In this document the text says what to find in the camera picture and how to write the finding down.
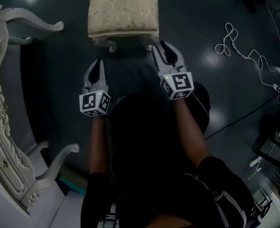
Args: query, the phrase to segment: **power strip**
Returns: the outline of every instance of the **power strip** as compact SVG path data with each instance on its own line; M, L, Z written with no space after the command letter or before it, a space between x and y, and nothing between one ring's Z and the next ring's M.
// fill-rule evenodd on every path
M280 88L278 87L277 84L273 84L273 89L274 89L278 94L280 94Z
M262 160L261 156L256 157L254 160L252 160L250 162L250 167L253 167L254 165L256 165L258 162L260 162Z

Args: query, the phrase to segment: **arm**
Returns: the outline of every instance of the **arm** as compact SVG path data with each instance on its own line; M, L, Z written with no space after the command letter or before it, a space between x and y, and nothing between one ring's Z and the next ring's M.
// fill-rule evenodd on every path
M105 117L95 116L89 144L89 174L109 174Z
M197 169L200 162L210 156L203 134L189 111L184 99L172 102L182 147L187 158Z

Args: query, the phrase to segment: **cream fabric cushion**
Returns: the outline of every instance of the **cream fabric cushion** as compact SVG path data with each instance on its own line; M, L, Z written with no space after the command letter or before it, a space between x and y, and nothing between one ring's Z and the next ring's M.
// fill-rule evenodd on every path
M158 31L158 0L90 0L88 34Z

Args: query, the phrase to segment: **black sleeve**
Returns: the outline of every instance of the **black sleeve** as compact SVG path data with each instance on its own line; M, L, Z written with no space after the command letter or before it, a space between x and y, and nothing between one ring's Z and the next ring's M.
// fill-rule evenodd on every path
M110 177L93 173L88 177L86 194L81 210L81 228L96 228L112 206Z
M231 195L249 219L254 204L253 197L245 183L222 160L206 157L199 164L197 175L212 191L225 190Z

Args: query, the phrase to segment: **stool leg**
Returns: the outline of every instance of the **stool leg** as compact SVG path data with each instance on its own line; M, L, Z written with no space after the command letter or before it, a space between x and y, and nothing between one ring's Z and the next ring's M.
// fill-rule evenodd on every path
M107 37L92 37L93 43L97 47L110 48L110 52L117 50L117 44L114 41L108 40Z
M9 36L9 38L8 38L9 45L25 46L25 45L29 45L30 43L32 43L32 38L30 38L30 37L23 39L23 38L17 38L14 36Z
M156 37L156 34L142 34L141 37L142 44L147 51L151 51L152 45L159 42L159 36Z

